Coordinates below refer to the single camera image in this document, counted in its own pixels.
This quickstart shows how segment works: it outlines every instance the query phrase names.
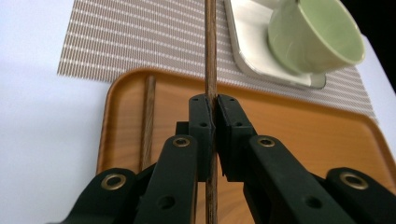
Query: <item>screw hole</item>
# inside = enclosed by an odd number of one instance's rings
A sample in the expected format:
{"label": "screw hole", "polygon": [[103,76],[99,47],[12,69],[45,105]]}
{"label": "screw hole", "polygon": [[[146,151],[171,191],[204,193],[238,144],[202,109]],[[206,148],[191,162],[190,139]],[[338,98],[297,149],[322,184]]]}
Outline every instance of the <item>screw hole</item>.
{"label": "screw hole", "polygon": [[344,184],[353,189],[367,189],[369,187],[369,184],[363,178],[349,172],[341,173],[340,178]]}
{"label": "screw hole", "polygon": [[176,204],[175,198],[170,195],[162,196],[157,202],[157,205],[161,210],[168,210],[173,206],[175,206],[175,204]]}
{"label": "screw hole", "polygon": [[322,202],[314,196],[305,197],[304,203],[311,208],[321,208],[322,207]]}
{"label": "screw hole", "polygon": [[102,180],[101,187],[107,190],[115,190],[121,188],[126,182],[125,175],[111,174]]}

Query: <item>wooden tray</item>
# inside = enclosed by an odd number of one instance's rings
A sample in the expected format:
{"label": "wooden tray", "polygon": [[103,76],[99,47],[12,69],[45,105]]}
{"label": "wooden tray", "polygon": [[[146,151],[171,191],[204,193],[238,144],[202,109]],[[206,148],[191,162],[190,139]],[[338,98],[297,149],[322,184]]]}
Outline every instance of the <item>wooden tray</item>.
{"label": "wooden tray", "polygon": [[[112,167],[138,173],[146,77],[157,79],[152,161],[164,141],[175,134],[176,122],[188,120],[188,101],[205,91],[202,79],[152,69],[128,72],[111,86],[107,99],[97,172]],[[270,93],[218,85],[235,97],[259,134],[283,142],[312,173],[325,176],[335,167],[370,175],[393,193],[396,168],[385,140],[369,118]],[[253,223],[242,184],[227,183],[219,167],[219,223]],[[205,223],[205,185],[199,184],[197,223]]]}

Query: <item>green cup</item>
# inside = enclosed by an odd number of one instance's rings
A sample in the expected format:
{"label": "green cup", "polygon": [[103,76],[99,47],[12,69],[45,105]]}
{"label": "green cup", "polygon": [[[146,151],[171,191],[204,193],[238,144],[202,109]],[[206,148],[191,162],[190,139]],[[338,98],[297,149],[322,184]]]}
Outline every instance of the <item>green cup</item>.
{"label": "green cup", "polygon": [[275,58],[292,73],[322,74],[364,59],[361,32],[339,0],[280,0],[268,26]]}

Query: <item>tray rim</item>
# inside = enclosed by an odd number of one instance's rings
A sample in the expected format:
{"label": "tray rim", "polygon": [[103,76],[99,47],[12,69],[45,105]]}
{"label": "tray rim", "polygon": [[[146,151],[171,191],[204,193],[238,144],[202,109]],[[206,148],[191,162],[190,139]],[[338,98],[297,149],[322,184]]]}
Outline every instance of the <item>tray rim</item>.
{"label": "tray rim", "polygon": [[[122,83],[125,83],[126,79],[131,78],[131,76],[136,76],[136,74],[142,74],[142,73],[143,74],[150,73],[155,76],[171,76],[171,77],[177,77],[177,78],[186,78],[186,79],[190,79],[191,81],[197,81],[197,82],[204,83],[204,79],[202,77],[194,77],[194,76],[181,74],[181,73],[169,71],[169,70],[163,70],[163,69],[159,69],[159,68],[155,68],[155,67],[140,67],[140,68],[126,71],[121,76],[119,76],[111,84],[111,86],[107,92],[107,95],[106,95],[106,104],[105,104],[105,110],[104,110],[104,118],[103,118],[100,145],[99,145],[99,151],[98,151],[98,160],[97,160],[97,166],[96,166],[97,174],[102,172],[102,170],[100,170],[100,165],[103,163],[103,160],[105,160],[105,158],[102,157],[102,154],[103,154],[103,151],[105,150],[105,145],[106,145],[105,144],[105,142],[106,142],[106,124],[107,124],[106,118],[108,118],[107,115],[109,114],[109,111],[111,109],[109,105],[111,105],[111,102],[113,100],[111,98],[112,93],[117,90],[117,87],[119,85],[121,85]],[[289,97],[289,96],[274,94],[272,92],[247,89],[247,88],[232,85],[229,83],[218,82],[218,88],[219,89],[231,88],[234,91],[245,91],[247,94],[266,95],[268,97],[274,98],[274,100],[286,100],[286,101],[298,102],[299,104],[297,106],[296,106],[296,104],[293,104],[293,107],[303,108],[303,107],[306,107],[307,105],[309,105],[309,106],[313,106],[314,108],[321,108],[326,111],[329,111],[332,115],[341,114],[342,116],[339,116],[339,117],[347,117],[347,118],[353,119],[353,120],[361,120],[365,125],[367,125],[367,127],[370,129],[370,131],[375,136],[376,142],[379,145],[378,151],[380,152],[381,157],[383,158],[384,163],[389,170],[390,178],[393,182],[393,185],[396,188],[396,163],[390,153],[389,146],[387,144],[387,141],[386,141],[384,135],[382,134],[382,132],[380,131],[380,129],[376,125],[376,123],[372,119],[370,119],[368,116],[357,113],[357,112],[353,112],[353,111],[348,111],[348,110],[334,108],[334,107],[330,107],[330,106],[326,106],[326,105],[319,105],[319,104],[315,104],[312,102],[303,101],[303,100]]]}

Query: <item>brass grommet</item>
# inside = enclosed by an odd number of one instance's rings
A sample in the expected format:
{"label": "brass grommet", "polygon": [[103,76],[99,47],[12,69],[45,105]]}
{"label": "brass grommet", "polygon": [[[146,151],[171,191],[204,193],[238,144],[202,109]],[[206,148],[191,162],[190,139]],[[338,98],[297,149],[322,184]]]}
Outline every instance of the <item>brass grommet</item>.
{"label": "brass grommet", "polygon": [[121,188],[126,183],[125,175],[111,174],[107,175],[105,179],[102,180],[102,189],[115,190]]}
{"label": "brass grommet", "polygon": [[352,187],[353,189],[367,189],[369,184],[363,178],[350,172],[343,172],[340,174],[340,179],[344,184]]}
{"label": "brass grommet", "polygon": [[261,145],[262,147],[273,147],[275,145],[274,140],[267,138],[267,137],[261,137],[257,140],[257,143]]}
{"label": "brass grommet", "polygon": [[175,147],[186,147],[190,144],[190,140],[187,138],[179,137],[173,141]]}

